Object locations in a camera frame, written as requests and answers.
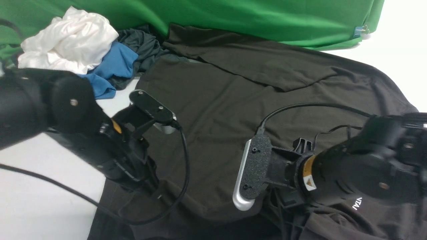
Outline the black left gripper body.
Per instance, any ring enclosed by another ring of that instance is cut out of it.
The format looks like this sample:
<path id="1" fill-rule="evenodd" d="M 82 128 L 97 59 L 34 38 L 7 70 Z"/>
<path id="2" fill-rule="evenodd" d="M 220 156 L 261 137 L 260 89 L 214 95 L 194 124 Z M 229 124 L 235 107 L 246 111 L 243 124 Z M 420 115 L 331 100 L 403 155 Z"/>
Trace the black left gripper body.
<path id="1" fill-rule="evenodd" d="M 109 117 L 97 107 L 97 157 L 100 172 L 126 190 L 153 194 L 159 187 L 155 163 L 143 134 L 156 123 L 154 114 L 136 105 Z"/>

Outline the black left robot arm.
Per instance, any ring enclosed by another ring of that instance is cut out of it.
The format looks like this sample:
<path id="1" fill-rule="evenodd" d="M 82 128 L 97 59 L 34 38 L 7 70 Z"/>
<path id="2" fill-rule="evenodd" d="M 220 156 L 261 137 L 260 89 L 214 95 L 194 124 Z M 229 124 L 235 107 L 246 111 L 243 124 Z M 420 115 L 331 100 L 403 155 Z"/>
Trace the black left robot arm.
<path id="1" fill-rule="evenodd" d="M 159 188 L 148 142 L 132 135 L 126 115 L 97 104 L 87 79 L 62 70 L 9 69 L 1 77 L 1 149 L 46 133 L 61 146 L 129 191 Z"/>

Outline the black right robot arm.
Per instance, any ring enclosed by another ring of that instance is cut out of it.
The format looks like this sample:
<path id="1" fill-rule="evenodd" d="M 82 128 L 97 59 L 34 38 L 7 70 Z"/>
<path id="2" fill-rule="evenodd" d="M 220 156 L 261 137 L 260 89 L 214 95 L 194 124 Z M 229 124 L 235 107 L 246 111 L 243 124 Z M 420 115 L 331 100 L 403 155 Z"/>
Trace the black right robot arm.
<path id="1" fill-rule="evenodd" d="M 318 154 L 273 147 L 268 176 L 284 206 L 331 206 L 351 198 L 385 205 L 426 199 L 426 113 L 370 118 L 359 134 Z"/>

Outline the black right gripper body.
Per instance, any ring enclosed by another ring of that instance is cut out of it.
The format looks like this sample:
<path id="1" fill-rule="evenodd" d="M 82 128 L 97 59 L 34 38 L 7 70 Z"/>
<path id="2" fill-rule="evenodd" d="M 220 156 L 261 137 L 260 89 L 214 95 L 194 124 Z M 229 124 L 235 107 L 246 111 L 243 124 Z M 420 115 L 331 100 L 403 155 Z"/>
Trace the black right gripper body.
<path id="1" fill-rule="evenodd" d="M 299 138 L 293 149 L 273 146 L 267 171 L 267 183 L 273 190 L 280 207 L 298 207 L 308 203 L 303 184 L 303 164 L 312 156 L 313 143 Z"/>

